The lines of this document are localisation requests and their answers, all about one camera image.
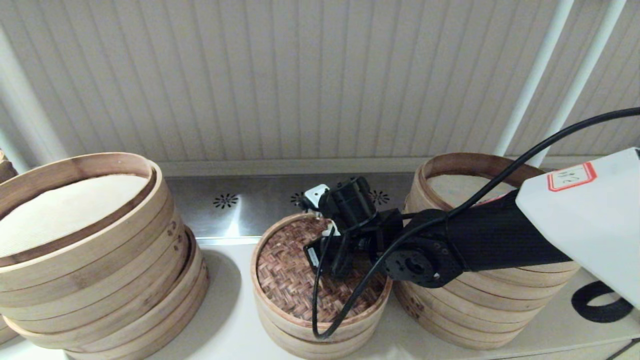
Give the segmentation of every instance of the red label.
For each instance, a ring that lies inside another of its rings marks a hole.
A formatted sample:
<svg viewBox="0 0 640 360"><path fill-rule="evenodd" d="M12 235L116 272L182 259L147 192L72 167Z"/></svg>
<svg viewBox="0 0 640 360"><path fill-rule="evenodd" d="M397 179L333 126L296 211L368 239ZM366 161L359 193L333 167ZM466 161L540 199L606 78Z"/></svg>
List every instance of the red label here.
<svg viewBox="0 0 640 360"><path fill-rule="evenodd" d="M558 170L547 175L549 190L559 192L592 182L598 175L590 162Z"/></svg>

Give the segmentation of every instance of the ribbed wall panel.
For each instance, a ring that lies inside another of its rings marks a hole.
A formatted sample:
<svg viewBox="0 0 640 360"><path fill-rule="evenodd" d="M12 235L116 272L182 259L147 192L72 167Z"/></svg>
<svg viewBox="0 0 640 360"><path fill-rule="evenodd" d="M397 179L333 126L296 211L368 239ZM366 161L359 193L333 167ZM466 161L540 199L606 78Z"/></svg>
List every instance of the ribbed wall panel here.
<svg viewBox="0 0 640 360"><path fill-rule="evenodd" d="M0 23L70 154L406 157L493 151L555 7L7 0ZM509 154L541 139L606 8L575 2ZM629 1L568 124L640 105L637 24L640 3ZM9 122L0 125L17 131ZM617 121L551 154L607 154L640 145L639 136L637 119Z"/></svg>

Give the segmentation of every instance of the black ring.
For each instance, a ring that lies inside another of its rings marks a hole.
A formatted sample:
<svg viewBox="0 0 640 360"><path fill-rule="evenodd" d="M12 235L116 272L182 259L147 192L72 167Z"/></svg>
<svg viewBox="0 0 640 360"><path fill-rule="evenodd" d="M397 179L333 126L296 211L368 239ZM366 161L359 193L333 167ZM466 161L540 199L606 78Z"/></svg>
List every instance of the black ring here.
<svg viewBox="0 0 640 360"><path fill-rule="evenodd" d="M602 306L588 305L589 301L612 292L613 290L604 282L595 281L576 291L571 297L571 304L580 316L589 321L599 323L616 322L627 316L634 308L625 299L620 298L611 304Z"/></svg>

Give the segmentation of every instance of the white countertop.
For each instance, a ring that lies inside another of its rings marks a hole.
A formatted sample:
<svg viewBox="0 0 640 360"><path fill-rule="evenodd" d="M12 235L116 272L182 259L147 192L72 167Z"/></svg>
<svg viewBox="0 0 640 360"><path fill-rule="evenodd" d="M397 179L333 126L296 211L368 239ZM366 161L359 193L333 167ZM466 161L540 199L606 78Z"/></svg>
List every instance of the white countertop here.
<svg viewBox="0 0 640 360"><path fill-rule="evenodd" d="M244 245L201 245L212 275L211 286L194 319L169 345L149 359L298 359L277 345L258 320L249 266L253 239ZM615 323L581 318L570 298L594 278L581 270L518 337L497 350L468 350L431 335L404 313L392 298L373 338L347 359L499 359L640 337L638 310ZM0 359L68 359L62 350L38 348L17 338L0 345Z"/></svg>

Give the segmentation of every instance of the cable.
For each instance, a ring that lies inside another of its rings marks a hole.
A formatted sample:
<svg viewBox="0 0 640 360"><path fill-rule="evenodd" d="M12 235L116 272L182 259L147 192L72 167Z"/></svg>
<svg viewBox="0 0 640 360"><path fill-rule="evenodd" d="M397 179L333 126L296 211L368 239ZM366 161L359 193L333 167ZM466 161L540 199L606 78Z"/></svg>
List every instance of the cable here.
<svg viewBox="0 0 640 360"><path fill-rule="evenodd" d="M475 203L477 203L480 199L482 199L482 197L485 196L489 191L491 191L491 189L495 188L499 183L505 180L507 176L511 175L511 173L513 173L518 167L526 163L529 159L531 159L533 156L535 156L537 153L539 153L543 149L546 149L548 146L552 145L553 143L558 142L560 139L563 139L575 133L576 131L584 129L585 127L600 124L602 122L609 121L609 120L620 119L623 117L630 117L630 116L638 116L638 115L640 115L640 108L629 108L624 110L617 110L617 111L604 113L602 115L598 115L598 116L577 122L574 125L571 125L569 127L566 127L558 131L557 133L544 139L538 145L535 145L534 147L529 149L527 152L522 154L520 157L518 157L514 162L512 162L508 167L506 167L498 176L494 177L491 181L489 181L486 185L484 185L480 190L478 190L475 194L473 194L473 196L471 196L462 205L448 212L446 216L443 216L442 218L436 218L424 224L418 225L413 229L404 233L402 236L396 239L391 244L391 246L389 246L389 248L378 258L375 264L373 264L371 269L369 269L369 272L367 272L367 275L365 275L362 278L360 283L358 283L358 286L356 286L356 288L351 293L351 296L349 296L347 301L344 303L342 310L340 311L336 319L333 321L331 326L329 326L329 328L322 334L319 334L317 332L317 285L319 282L319 270L318 270L318 273L316 274L316 283L314 284L314 298L313 298L313 309L312 309L312 313L316 314L315 316L313 316L313 319L312 319L314 336L317 339L323 340L323 339L329 338L329 336L331 336L335 332L335 330L338 328L338 326L340 326L340 324L345 319L345 317L347 317L347 314L353 307L353 304L356 302L357 298L362 294L362 292L364 292L367 284L369 283L373 275L378 271L378 268L385 262L385 260L387 260L389 255L391 255L391 253L394 250L396 250L398 246L402 245L402 243L404 243L408 238L425 230L430 226L442 223L446 221L448 218L453 218L458 214L460 214L462 211L465 211L466 209L470 208ZM320 260L320 263L322 263L323 258L324 258L324 252Z"/></svg>

